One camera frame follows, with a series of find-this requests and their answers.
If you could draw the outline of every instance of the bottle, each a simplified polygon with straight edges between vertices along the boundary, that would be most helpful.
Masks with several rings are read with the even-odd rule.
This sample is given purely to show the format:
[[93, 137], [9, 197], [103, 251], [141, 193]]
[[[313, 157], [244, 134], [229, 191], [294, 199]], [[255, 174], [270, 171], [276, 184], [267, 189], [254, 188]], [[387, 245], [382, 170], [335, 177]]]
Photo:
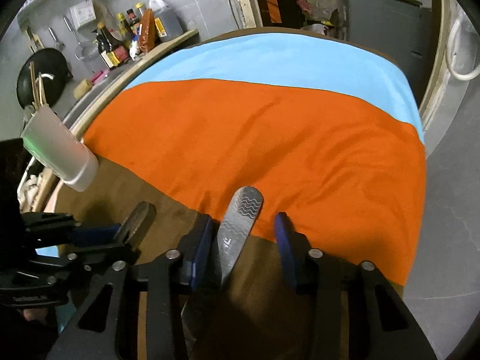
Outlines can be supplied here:
[[135, 15], [133, 9], [127, 11], [128, 18], [130, 19], [130, 28], [135, 35], [140, 36], [140, 19]]
[[117, 14], [118, 18], [118, 27], [120, 28], [120, 35], [123, 38], [123, 42], [127, 49], [130, 49], [131, 41], [134, 39], [135, 34], [131, 30], [130, 25], [128, 24], [127, 19], [123, 15], [123, 13]]
[[143, 5], [143, 3], [138, 3], [137, 5], [135, 5], [135, 8], [138, 9], [138, 16], [141, 20], [147, 8], [145, 7], [145, 5]]
[[148, 0], [148, 7], [153, 10], [155, 26], [160, 42], [171, 41], [183, 34], [179, 19], [172, 7], [163, 0]]
[[105, 48], [106, 44], [107, 44], [107, 41], [105, 40], [105, 38], [103, 37], [103, 35], [100, 31], [94, 30], [92, 32], [97, 34], [98, 53], [102, 57], [102, 60], [105, 62], [106, 66], [109, 69], [113, 69], [115, 67], [115, 64], [111, 60], [110, 56], [107, 54], [107, 50]]
[[120, 40], [113, 37], [113, 35], [106, 29], [105, 24], [102, 21], [98, 23], [97, 28], [105, 37], [107, 43], [105, 45], [107, 54], [110, 53], [109, 57], [112, 59], [116, 66], [122, 64], [130, 58], [130, 55], [125, 45]]

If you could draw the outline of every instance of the plastic cup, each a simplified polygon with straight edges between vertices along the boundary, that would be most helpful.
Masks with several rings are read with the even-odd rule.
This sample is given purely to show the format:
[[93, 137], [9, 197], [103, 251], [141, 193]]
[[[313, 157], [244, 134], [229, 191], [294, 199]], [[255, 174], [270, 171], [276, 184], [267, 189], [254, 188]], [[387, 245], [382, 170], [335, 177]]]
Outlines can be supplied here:
[[97, 158], [48, 105], [34, 113], [20, 136], [25, 149], [74, 190], [82, 192], [93, 181]]

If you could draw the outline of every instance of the black frying pan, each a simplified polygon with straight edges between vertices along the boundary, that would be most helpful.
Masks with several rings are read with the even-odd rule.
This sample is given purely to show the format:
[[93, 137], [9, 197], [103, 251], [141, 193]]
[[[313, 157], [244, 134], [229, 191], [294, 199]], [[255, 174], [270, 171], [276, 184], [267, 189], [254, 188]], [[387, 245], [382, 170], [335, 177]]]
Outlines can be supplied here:
[[67, 66], [67, 60], [57, 49], [46, 48], [38, 50], [23, 65], [17, 79], [17, 99], [22, 108], [32, 105], [32, 80], [30, 78], [30, 62], [35, 65], [35, 77], [42, 72], [43, 86], [47, 103], [54, 105], [62, 95], [65, 84], [72, 75]]

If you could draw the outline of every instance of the silver screw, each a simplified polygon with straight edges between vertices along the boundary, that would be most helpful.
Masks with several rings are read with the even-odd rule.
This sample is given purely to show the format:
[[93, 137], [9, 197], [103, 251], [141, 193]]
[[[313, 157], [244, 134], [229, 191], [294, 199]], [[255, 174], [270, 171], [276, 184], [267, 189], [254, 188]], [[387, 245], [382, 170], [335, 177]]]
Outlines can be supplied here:
[[308, 255], [314, 259], [319, 259], [323, 257], [323, 252], [320, 249], [313, 248], [308, 251]]
[[126, 262], [119, 260], [112, 264], [112, 268], [114, 271], [121, 271], [123, 268], [127, 266]]
[[176, 249], [170, 249], [168, 252], [165, 253], [166, 258], [169, 260], [177, 259], [180, 257], [180, 252]]
[[366, 271], [373, 271], [375, 269], [375, 264], [371, 261], [364, 261], [362, 262], [361, 267]]

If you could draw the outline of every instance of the gray floor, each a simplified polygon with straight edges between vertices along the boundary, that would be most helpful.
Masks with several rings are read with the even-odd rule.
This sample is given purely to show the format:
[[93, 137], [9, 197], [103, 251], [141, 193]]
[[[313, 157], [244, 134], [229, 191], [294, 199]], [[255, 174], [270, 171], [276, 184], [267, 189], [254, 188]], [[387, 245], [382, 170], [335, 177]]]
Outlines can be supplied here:
[[[63, 15], [69, 16], [69, 9], [83, 0], [46, 0], [35, 9], [29, 19], [34, 33], [38, 34], [45, 47], [53, 47], [54, 42], [47, 29], [52, 27], [58, 38], [66, 44], [63, 51], [71, 64], [74, 79], [80, 81], [92, 76], [93, 68], [75, 59], [76, 42], [63, 23]], [[138, 2], [147, 0], [100, 0], [112, 14], [125, 12]], [[241, 12], [238, 0], [165, 0], [174, 7], [184, 30], [197, 28], [199, 40], [206, 40], [242, 26], [238, 12]], [[20, 134], [22, 109], [16, 99], [15, 85], [18, 72], [30, 56], [26, 36], [20, 32], [16, 20], [11, 24], [0, 42], [0, 140], [15, 138]], [[58, 107], [68, 111], [73, 104], [65, 102]]]
[[480, 309], [480, 77], [427, 161], [417, 258], [404, 300], [439, 359]]

